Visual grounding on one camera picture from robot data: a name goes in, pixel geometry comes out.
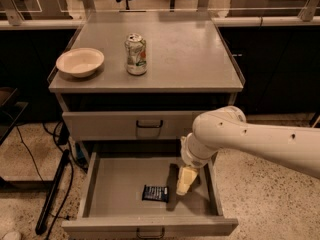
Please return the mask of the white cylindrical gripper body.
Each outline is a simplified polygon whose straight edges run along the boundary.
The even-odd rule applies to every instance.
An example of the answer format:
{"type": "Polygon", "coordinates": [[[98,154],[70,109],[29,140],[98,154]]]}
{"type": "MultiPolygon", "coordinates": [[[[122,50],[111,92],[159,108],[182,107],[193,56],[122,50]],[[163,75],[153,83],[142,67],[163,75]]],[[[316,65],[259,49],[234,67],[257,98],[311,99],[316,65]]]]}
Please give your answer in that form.
{"type": "Polygon", "coordinates": [[[180,142],[182,161],[186,166],[192,168],[204,167],[218,152],[216,148],[210,148],[200,143],[193,133],[182,136],[180,142]]]}

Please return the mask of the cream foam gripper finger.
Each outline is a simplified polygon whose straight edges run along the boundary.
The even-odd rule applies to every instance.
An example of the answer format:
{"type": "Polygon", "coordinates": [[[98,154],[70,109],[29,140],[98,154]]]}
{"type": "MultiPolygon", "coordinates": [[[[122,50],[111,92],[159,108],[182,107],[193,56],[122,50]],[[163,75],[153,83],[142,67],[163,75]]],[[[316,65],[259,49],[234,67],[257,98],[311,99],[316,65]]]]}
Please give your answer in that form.
{"type": "Polygon", "coordinates": [[[189,166],[182,166],[179,169],[176,194],[184,196],[199,174],[199,170],[189,166]]]}

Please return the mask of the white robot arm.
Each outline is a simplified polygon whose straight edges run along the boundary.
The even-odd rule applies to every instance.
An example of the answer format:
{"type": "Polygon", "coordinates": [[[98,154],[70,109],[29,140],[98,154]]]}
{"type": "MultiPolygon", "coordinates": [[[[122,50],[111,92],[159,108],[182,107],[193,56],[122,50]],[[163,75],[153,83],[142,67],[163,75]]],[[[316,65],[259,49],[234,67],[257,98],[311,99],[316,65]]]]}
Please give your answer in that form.
{"type": "Polygon", "coordinates": [[[198,115],[192,132],[181,138],[176,193],[185,195],[221,149],[243,151],[309,176],[320,178],[320,129],[250,124],[235,106],[198,115]]]}

